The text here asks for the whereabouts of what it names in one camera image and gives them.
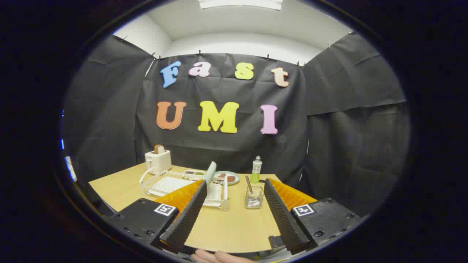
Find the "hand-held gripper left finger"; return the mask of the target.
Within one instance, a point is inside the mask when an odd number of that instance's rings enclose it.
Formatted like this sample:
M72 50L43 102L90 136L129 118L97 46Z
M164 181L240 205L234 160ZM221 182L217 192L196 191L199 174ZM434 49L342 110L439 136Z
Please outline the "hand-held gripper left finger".
M207 197L201 179L154 201L139 198L106 222L134 241L179 253L192 231Z

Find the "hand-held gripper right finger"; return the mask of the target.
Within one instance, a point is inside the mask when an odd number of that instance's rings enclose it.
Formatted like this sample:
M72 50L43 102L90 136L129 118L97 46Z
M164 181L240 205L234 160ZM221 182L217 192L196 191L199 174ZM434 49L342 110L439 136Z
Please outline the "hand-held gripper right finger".
M330 243L362 222L332 198L315 199L274 179L265 180L264 196L282 242L293 255Z

